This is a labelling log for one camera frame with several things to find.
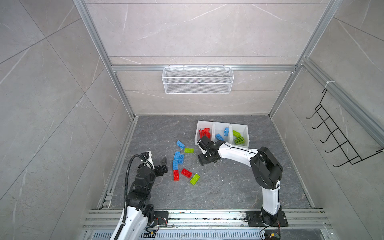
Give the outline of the blue lego brick pair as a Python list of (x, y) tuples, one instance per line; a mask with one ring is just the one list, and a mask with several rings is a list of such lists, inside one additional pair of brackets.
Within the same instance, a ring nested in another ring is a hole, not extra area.
[(184, 164), (184, 158), (185, 156), (183, 154), (180, 154), (179, 159), (178, 159), (178, 164), (183, 165)]
[(174, 155), (174, 160), (175, 160), (175, 161), (178, 161), (178, 160), (180, 159), (180, 155), (181, 155), (181, 152), (176, 151), (176, 152), (175, 152), (175, 155)]

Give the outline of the green lego brick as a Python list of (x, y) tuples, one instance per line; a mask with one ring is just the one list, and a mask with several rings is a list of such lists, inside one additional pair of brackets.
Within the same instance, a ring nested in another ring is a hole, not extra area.
[(184, 152), (185, 153), (194, 153), (194, 149), (193, 148), (185, 148)]
[(245, 143), (245, 139), (244, 139), (243, 137), (236, 138), (236, 139), (234, 139), (234, 143), (235, 143), (236, 145), (242, 145), (242, 144)]
[(240, 138), (242, 135), (239, 132), (233, 130), (233, 136), (236, 138)]
[(200, 175), (194, 174), (194, 176), (190, 179), (190, 183), (194, 186), (199, 179), (200, 179)]

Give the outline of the red lego brick small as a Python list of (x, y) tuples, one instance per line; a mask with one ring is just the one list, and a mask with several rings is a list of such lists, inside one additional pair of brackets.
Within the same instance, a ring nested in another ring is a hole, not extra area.
[(193, 173), (188, 171), (187, 169), (182, 169), (181, 174), (188, 179), (190, 179), (193, 176)]

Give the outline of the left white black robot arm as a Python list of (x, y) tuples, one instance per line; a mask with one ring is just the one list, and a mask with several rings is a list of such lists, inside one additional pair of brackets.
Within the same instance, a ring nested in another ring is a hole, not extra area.
[(157, 228), (167, 225), (166, 220), (159, 224), (154, 205), (150, 204), (151, 189), (156, 177), (167, 172), (165, 165), (154, 169), (139, 165), (135, 181), (130, 187), (125, 186), (124, 208), (111, 236), (112, 240), (137, 240), (143, 232), (154, 234)]

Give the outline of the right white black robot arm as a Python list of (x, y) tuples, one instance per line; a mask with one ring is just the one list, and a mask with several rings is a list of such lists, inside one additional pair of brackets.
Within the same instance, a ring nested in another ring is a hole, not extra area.
[(206, 136), (198, 140), (197, 144), (202, 151), (198, 155), (202, 166), (215, 163), (220, 159), (229, 159), (250, 167), (256, 182), (262, 188), (261, 219), (263, 223), (271, 226), (278, 221), (278, 216), (282, 212), (280, 183), (283, 167), (268, 148), (246, 149), (221, 140), (213, 142)]

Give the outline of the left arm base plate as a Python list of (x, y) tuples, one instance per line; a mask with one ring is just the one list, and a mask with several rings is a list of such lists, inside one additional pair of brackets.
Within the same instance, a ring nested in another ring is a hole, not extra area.
[(154, 211), (151, 215), (149, 215), (147, 227), (167, 227), (168, 221), (169, 211)]

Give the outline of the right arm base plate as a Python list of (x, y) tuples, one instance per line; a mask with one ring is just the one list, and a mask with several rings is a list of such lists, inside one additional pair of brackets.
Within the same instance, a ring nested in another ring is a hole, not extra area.
[(246, 211), (246, 217), (243, 219), (249, 227), (288, 227), (289, 223), (285, 213), (278, 210), (275, 215), (270, 215), (264, 210)]

